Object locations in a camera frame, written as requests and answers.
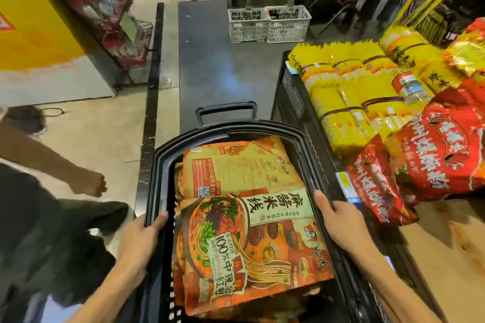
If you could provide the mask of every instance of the yellow wall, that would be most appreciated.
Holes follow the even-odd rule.
[[[0,70],[50,68],[95,49],[92,39],[76,39],[58,0],[0,0],[0,14],[15,28],[0,27]]]

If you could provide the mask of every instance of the person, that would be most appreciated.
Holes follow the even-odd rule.
[[[0,158],[67,183],[75,194],[100,197],[104,176],[78,167],[16,128],[0,106]],[[42,290],[62,306],[82,303],[112,269],[103,239],[124,222],[124,202],[57,199],[32,175],[0,163],[0,303],[12,288]]]
[[[332,210],[325,195],[314,194],[332,239],[355,260],[363,274],[384,300],[392,321],[401,323],[442,323],[416,293],[391,269],[375,246],[364,218],[353,204],[333,202]],[[124,301],[141,284],[155,250],[160,229],[168,218],[166,211],[153,225],[144,228],[144,216],[125,227],[121,254],[105,282],[66,323],[109,323]]]

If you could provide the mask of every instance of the qr code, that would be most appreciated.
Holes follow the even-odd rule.
[[[210,191],[208,186],[201,186],[197,188],[197,196],[198,197],[210,197]]]

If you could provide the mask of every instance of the cartoon logo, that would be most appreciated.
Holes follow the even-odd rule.
[[[312,228],[311,225],[307,225],[303,228],[303,231],[305,232],[306,239],[308,241],[317,241],[317,233],[315,230]]]

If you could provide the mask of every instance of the shopping basket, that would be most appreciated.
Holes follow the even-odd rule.
[[[246,0],[246,8],[227,10],[232,42],[264,41],[268,35],[268,19],[264,8],[252,8],[251,1]]]
[[[206,114],[230,110],[252,110],[252,118],[228,120],[204,125]],[[183,308],[175,306],[171,259],[174,238],[175,165],[182,161],[186,150],[209,143],[248,141],[265,136],[279,136],[292,165],[298,171],[308,190],[317,225],[326,243],[335,279],[322,283],[321,293],[311,297],[307,313],[300,322],[332,321],[333,323],[381,323],[377,302],[369,283],[357,266],[330,238],[321,213],[313,201],[313,191],[321,189],[326,194],[326,183],[321,167],[313,153],[306,133],[299,128],[274,121],[257,120],[254,102],[231,103],[197,110],[197,120],[202,128],[182,134],[155,151],[145,226],[151,225],[162,210],[169,212],[169,220],[159,235],[159,243],[147,269],[147,277],[138,291],[140,296],[139,322],[143,323],[188,323],[203,320],[186,316]]]
[[[269,18],[268,43],[305,41],[311,15],[305,6],[295,6],[295,0],[278,7],[266,7]]]

